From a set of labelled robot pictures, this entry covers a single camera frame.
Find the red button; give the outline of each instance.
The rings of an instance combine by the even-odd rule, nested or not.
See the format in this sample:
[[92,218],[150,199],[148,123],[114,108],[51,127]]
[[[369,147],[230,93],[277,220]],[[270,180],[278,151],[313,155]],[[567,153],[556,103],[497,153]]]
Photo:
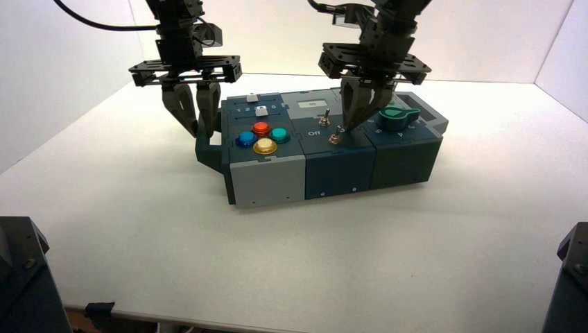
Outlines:
[[270,134],[270,126],[268,123],[260,121],[253,125],[251,131],[253,131],[258,137],[267,137]]

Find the white button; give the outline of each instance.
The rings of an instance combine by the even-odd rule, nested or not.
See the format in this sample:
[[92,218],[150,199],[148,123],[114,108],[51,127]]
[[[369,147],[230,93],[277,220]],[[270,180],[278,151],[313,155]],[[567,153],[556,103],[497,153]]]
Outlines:
[[255,115],[257,117],[263,117],[263,116],[267,116],[268,113],[268,108],[266,108],[265,106],[258,106],[255,108]]
[[259,102],[259,97],[256,94],[247,95],[246,99],[247,99],[247,103]]

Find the control panel box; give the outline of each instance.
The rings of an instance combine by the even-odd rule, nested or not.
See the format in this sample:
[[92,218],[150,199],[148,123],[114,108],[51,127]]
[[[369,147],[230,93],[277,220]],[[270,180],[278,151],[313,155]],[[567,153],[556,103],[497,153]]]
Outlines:
[[221,172],[237,207],[348,194],[429,180],[448,121],[411,92],[349,133],[339,88],[229,97],[212,146],[198,131],[198,161]]

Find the screw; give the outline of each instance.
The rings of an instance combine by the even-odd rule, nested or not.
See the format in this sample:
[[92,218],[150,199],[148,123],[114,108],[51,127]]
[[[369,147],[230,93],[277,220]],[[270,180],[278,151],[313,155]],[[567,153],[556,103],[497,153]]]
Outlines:
[[578,273],[580,275],[588,274],[588,267],[586,267],[582,264],[573,265],[573,269],[576,271],[576,273]]
[[31,268],[33,268],[33,267],[34,267],[36,264],[37,264],[37,261],[36,261],[36,260],[34,260],[33,258],[30,258],[30,259],[28,259],[28,260],[27,260],[27,261],[24,263],[23,267],[24,267],[24,269],[31,269]]

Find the black cable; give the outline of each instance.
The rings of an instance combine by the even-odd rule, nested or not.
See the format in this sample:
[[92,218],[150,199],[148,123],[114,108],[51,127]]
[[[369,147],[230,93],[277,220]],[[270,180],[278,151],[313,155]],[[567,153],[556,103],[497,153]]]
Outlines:
[[314,0],[309,0],[309,3],[312,6],[312,8],[316,9],[318,12],[328,12],[329,14],[345,14],[345,9],[341,6],[332,6],[324,3],[317,3]]
[[69,14],[69,16],[77,19],[78,21],[82,22],[83,24],[87,24],[91,27],[109,30],[109,31],[145,31],[145,30],[155,30],[157,26],[109,26],[107,24],[97,23],[90,21],[89,19],[80,16],[78,13],[74,12],[73,10],[69,9],[66,5],[61,2],[61,0],[53,0],[59,8],[61,8],[64,12]]

